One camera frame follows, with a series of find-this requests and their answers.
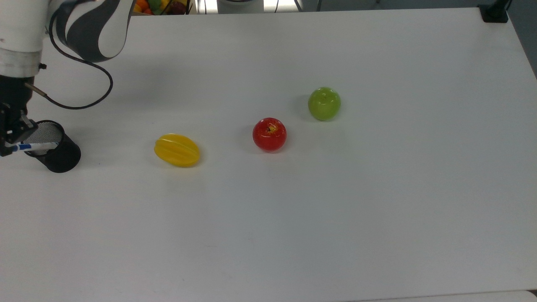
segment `marker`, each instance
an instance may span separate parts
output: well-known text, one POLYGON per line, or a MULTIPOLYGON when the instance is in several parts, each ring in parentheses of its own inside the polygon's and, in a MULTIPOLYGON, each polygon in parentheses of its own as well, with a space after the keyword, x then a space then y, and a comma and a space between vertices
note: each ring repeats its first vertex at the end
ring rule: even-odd
POLYGON ((57 142, 45 142, 45 143, 20 143, 18 145, 11 146, 12 152, 17 151, 37 151, 37 150, 52 150, 58 146, 57 142))

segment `toy fruit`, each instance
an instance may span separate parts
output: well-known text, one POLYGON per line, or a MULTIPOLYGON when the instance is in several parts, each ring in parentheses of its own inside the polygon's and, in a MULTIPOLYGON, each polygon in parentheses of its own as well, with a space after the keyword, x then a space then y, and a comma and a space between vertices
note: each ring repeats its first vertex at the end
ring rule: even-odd
MULTIPOLYGON (((163 11, 166 8, 168 3, 170 3, 170 0, 161 0, 161 7, 160 7, 161 11, 163 11)), ((170 7, 168 6, 166 13, 168 13, 169 11, 170 11, 170 7)))
POLYGON ((266 152, 273 152, 284 145, 287 139, 287 130, 279 120, 264 118, 253 128, 252 137, 257 147, 266 152))
POLYGON ((339 94, 328 87, 321 87, 315 90, 308 101, 308 108, 311 115, 319 120, 333 118, 341 107, 339 94))
POLYGON ((172 15, 184 15, 186 14, 186 6, 181 2, 172 2, 170 5, 170 13, 172 15))
POLYGON ((138 4, 134 4, 133 12, 142 12, 142 8, 138 4))
POLYGON ((190 167, 200 159, 198 146, 186 136, 166 134, 155 142, 155 154, 163 161, 178 167, 190 167))
POLYGON ((149 3, 147 2, 147 0, 136 0, 136 5, 138 5, 142 9, 142 11, 149 8, 149 3))

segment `white table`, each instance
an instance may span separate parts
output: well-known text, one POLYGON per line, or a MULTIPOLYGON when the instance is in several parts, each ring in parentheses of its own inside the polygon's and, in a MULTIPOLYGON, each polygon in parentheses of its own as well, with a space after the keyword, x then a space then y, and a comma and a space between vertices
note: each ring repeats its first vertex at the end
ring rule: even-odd
MULTIPOLYGON (((36 85, 88 103, 57 54, 36 85)), ((326 302, 537 287, 537 81, 478 9, 135 17, 102 104, 66 111, 79 165, 0 160, 1 301, 326 302), (314 120, 330 86, 339 116, 314 120), (264 154, 253 125, 289 135, 264 154), (181 169, 165 133, 202 150, 181 169)))

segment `orange fruit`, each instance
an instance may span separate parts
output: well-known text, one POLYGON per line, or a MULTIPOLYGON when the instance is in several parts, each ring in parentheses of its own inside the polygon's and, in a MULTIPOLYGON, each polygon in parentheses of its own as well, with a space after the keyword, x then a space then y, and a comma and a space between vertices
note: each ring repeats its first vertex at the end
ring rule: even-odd
POLYGON ((136 0, 136 5, 138 5, 142 9, 142 11, 149 8, 149 3, 147 2, 147 0, 136 0))

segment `pen holder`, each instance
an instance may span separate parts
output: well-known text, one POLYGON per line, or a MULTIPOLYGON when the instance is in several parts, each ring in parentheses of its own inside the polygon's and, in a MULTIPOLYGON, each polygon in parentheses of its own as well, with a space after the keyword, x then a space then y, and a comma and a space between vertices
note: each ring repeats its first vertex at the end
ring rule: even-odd
POLYGON ((36 150, 25 152, 35 157, 50 171, 63 173, 74 168, 80 160, 80 148, 69 138, 63 127, 51 120, 37 122, 37 130, 23 143, 57 142, 58 146, 52 150, 36 150))

